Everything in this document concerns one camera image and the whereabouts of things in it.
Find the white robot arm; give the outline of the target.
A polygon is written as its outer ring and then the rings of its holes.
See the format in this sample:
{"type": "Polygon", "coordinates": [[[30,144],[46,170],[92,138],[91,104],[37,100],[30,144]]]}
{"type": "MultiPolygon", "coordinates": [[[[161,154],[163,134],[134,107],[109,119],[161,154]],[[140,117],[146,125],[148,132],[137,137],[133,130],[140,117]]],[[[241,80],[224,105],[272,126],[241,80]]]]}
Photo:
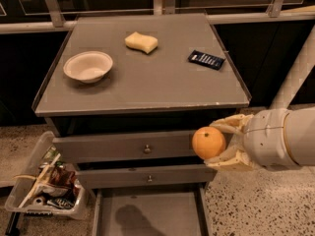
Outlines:
{"type": "Polygon", "coordinates": [[[232,138],[205,164],[219,171],[291,170],[315,165],[315,108],[263,110],[219,119],[212,127],[232,138]]]}

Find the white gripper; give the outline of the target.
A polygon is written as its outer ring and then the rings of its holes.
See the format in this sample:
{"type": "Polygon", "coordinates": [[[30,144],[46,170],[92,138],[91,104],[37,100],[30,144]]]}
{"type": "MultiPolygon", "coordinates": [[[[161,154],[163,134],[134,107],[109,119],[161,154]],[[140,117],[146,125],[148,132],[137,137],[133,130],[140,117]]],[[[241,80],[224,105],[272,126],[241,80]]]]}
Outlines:
{"type": "Polygon", "coordinates": [[[218,156],[205,159],[204,163],[217,171],[254,170],[255,163],[252,159],[261,166],[296,166],[284,138],[284,124],[288,114],[289,110],[281,108],[263,110],[255,115],[235,114],[213,121],[210,126],[222,133],[244,134],[243,145],[241,141],[232,138],[226,150],[218,156]]]}

